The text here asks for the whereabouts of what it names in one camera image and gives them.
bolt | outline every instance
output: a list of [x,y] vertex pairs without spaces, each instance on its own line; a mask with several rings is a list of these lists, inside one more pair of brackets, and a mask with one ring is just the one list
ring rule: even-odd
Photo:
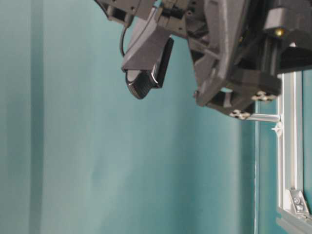
[[275,30],[275,35],[277,35],[278,37],[283,36],[284,33],[285,33],[285,31],[284,31],[284,29],[282,29],[282,28],[277,28],[277,29]]
[[299,205],[299,204],[300,204],[300,199],[297,198],[297,197],[295,197],[295,198],[293,199],[293,201],[294,201],[294,203],[295,203],[296,205]]
[[303,211],[303,206],[301,206],[301,205],[296,206],[296,208],[298,211]]

black plastic part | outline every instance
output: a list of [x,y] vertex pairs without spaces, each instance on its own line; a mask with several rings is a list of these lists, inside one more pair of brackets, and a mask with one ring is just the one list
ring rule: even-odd
[[157,85],[154,88],[162,88],[163,86],[174,42],[172,38],[169,38],[166,43],[157,72]]
[[151,77],[150,71],[140,71],[134,80],[129,80],[128,72],[126,72],[126,83],[130,92],[137,99],[145,98],[149,91],[156,85]]

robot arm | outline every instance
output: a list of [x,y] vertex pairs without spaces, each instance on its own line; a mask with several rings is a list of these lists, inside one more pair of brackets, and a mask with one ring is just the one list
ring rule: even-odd
[[122,64],[138,99],[162,86],[170,35],[188,40],[197,104],[238,119],[280,95],[277,74],[312,68],[312,0],[95,1],[125,28],[139,17]]

teal curtain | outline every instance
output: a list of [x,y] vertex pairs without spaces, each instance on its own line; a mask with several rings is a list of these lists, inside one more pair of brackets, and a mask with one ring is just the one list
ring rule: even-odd
[[92,0],[5,0],[0,24],[1,233],[253,232],[254,123],[196,106],[185,40],[138,101]]

metal rod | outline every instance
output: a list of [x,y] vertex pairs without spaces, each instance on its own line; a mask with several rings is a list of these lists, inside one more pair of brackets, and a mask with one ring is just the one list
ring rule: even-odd
[[253,114],[246,120],[278,123],[279,121],[281,121],[281,116],[280,115]]

